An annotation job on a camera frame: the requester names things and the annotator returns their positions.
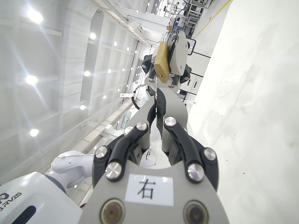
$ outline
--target silver bolt head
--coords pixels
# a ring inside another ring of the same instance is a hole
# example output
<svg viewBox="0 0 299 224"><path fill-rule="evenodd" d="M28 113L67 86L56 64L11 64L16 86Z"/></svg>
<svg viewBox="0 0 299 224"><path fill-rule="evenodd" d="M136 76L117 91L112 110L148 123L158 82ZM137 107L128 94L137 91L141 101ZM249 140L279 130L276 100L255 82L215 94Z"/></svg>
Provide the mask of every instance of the silver bolt head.
<svg viewBox="0 0 299 224"><path fill-rule="evenodd" d="M167 117L164 122L167 126L174 126L176 124L175 118L171 116Z"/></svg>
<svg viewBox="0 0 299 224"><path fill-rule="evenodd" d="M211 149L211 148L205 148L204 154L205 154L205 157L209 161L213 161L213 160L216 159L216 152L213 149Z"/></svg>
<svg viewBox="0 0 299 224"><path fill-rule="evenodd" d="M95 151L95 157L96 158L104 158L107 155L108 149L106 146L102 145Z"/></svg>
<svg viewBox="0 0 299 224"><path fill-rule="evenodd" d="M136 128L139 131L144 131L147 128L147 124L145 122L138 122Z"/></svg>
<svg viewBox="0 0 299 224"><path fill-rule="evenodd" d="M205 177L204 169L202 168L201 165L199 165L197 163L190 164L187 172L188 172L190 179L192 179L196 182L202 181Z"/></svg>
<svg viewBox="0 0 299 224"><path fill-rule="evenodd" d="M132 126L128 126L128 127L126 127L126 129L125 129L125 131L124 131L125 135L128 135L128 133L129 133L133 128L134 128L134 127L132 127Z"/></svg>
<svg viewBox="0 0 299 224"><path fill-rule="evenodd" d="M114 161L108 164L106 168L107 179L117 179L121 175L121 165Z"/></svg>

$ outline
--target jarvis logo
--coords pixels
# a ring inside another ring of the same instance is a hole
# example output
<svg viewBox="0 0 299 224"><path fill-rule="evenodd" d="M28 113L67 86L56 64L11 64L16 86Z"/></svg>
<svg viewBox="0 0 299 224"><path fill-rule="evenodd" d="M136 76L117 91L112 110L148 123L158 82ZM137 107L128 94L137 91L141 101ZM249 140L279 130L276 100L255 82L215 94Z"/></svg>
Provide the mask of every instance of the jarvis logo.
<svg viewBox="0 0 299 224"><path fill-rule="evenodd" d="M18 192L14 194L13 196L10 196L8 193L2 193L0 195L0 212L9 204L11 204L16 198L21 196L22 193Z"/></svg>

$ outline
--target white floor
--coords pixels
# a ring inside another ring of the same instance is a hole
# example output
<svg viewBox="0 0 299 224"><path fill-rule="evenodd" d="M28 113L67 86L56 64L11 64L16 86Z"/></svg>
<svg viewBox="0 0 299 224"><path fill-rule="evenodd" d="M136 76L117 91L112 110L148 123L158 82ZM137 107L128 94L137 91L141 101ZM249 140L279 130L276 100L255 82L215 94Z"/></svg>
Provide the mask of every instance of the white floor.
<svg viewBox="0 0 299 224"><path fill-rule="evenodd" d="M210 18L222 8L228 0L213 0L208 9L202 12L198 25L196 26L193 38L202 30L202 28L209 22ZM209 23L209 25L195 38L196 46L194 51L211 56L216 45L218 36L220 34L225 16L232 2L227 4L221 12Z"/></svg>
<svg viewBox="0 0 299 224"><path fill-rule="evenodd" d="M299 223L298 1L234 0L196 38L211 59L189 121L217 152L231 224Z"/></svg>

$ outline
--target yellow floor line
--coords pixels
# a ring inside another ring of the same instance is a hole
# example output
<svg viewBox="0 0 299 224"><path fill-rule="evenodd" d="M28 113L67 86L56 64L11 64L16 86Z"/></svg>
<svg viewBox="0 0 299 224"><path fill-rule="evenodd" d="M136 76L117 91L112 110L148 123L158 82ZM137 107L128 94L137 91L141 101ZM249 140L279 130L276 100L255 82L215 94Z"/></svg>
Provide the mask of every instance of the yellow floor line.
<svg viewBox="0 0 299 224"><path fill-rule="evenodd" d="M232 0L228 0L223 6L222 8L220 8L220 10L213 16L213 18L210 19L210 21L204 26L204 28L201 29L201 31L195 36L195 38L207 27L207 25L221 12L222 9L225 8L225 6L227 4L229 4Z"/></svg>

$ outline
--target white label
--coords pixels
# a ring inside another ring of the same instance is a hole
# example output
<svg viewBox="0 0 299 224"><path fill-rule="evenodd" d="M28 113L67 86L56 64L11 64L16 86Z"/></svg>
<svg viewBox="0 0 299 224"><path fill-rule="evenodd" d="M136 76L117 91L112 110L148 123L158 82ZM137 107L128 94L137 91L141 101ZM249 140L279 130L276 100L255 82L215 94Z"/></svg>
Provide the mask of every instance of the white label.
<svg viewBox="0 0 299 224"><path fill-rule="evenodd" d="M150 175L129 175L126 202L173 206L173 179Z"/></svg>
<svg viewBox="0 0 299 224"><path fill-rule="evenodd" d="M183 102L185 104L194 104L194 105L196 105L196 102L195 101L191 101L191 100L184 100Z"/></svg>
<svg viewBox="0 0 299 224"><path fill-rule="evenodd" d="M121 97L132 97L134 93L121 93Z"/></svg>

